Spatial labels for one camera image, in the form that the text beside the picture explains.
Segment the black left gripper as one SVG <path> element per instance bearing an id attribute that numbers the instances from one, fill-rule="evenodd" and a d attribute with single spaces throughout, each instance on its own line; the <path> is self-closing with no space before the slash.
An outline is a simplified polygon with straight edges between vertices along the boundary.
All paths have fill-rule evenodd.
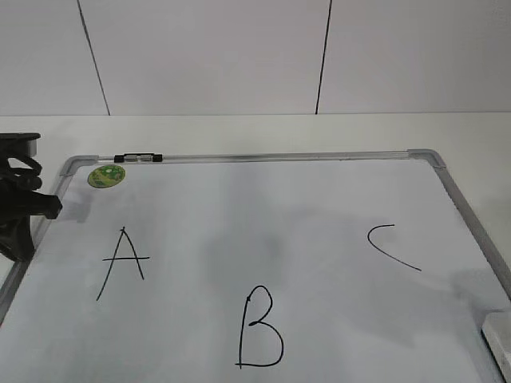
<path id="1" fill-rule="evenodd" d="M 13 167 L 9 159 L 1 157 L 1 217 L 56 219 L 62 210 L 59 197 L 35 192 L 42 185 L 42 166 L 28 156 L 14 156 L 25 167 Z M 29 217 L 1 223 L 1 254 L 13 262 L 29 262 L 33 258 Z"/>

